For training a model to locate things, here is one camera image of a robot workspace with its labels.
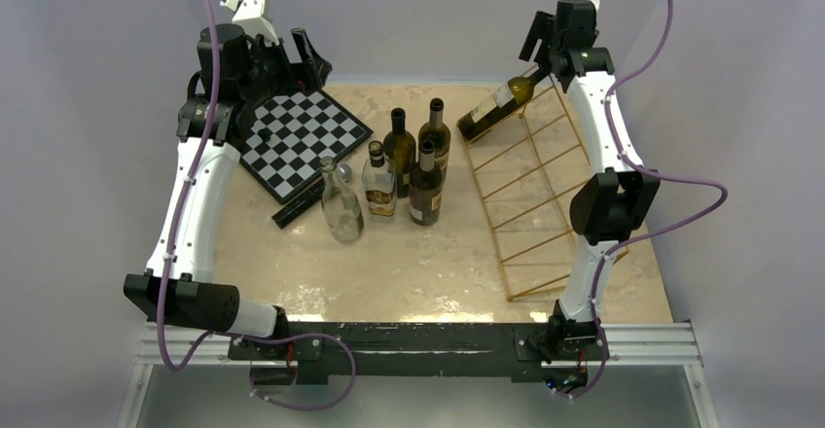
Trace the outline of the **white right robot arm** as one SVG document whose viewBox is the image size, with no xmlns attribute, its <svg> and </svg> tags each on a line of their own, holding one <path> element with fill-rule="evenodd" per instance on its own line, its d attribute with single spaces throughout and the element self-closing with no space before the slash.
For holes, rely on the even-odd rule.
<svg viewBox="0 0 825 428">
<path fill-rule="evenodd" d="M 520 52 L 520 59 L 535 62 L 561 84 L 590 160 L 591 177 L 569 208 L 576 258 L 546 332 L 549 349 L 560 357 L 596 341 L 603 282 L 660 186 L 637 171 L 641 158 L 621 140 L 627 129 L 618 103 L 609 98 L 617 82 L 611 54 L 595 43 L 597 11 L 597 0 L 560 0 L 554 13 L 537 12 Z"/>
</svg>

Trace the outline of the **green wine bottle dark label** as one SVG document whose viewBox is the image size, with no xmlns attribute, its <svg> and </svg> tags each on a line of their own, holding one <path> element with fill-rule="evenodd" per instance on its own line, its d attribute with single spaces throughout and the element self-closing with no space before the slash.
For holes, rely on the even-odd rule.
<svg viewBox="0 0 825 428">
<path fill-rule="evenodd" d="M 444 173 L 436 163 L 435 150 L 432 140 L 422 140 L 410 173 L 410 215 L 420 226 L 436 224 L 440 215 Z"/>
</svg>

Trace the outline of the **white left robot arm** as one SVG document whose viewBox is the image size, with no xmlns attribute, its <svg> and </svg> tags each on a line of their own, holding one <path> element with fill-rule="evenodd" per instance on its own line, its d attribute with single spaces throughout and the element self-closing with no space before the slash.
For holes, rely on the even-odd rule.
<svg viewBox="0 0 825 428">
<path fill-rule="evenodd" d="M 332 71 L 304 29 L 291 31 L 300 61 L 236 24 L 217 25 L 219 72 L 212 72 L 210 32 L 197 43 L 200 68 L 178 112 L 177 170 L 161 237 L 141 273 L 129 274 L 125 296 L 149 321 L 215 333 L 252 336 L 265 358 L 289 349 L 278 323 L 284 310 L 244 299 L 237 287 L 214 282 L 214 245 L 227 188 L 252 135 L 255 112 L 276 96 L 324 87 Z"/>
</svg>

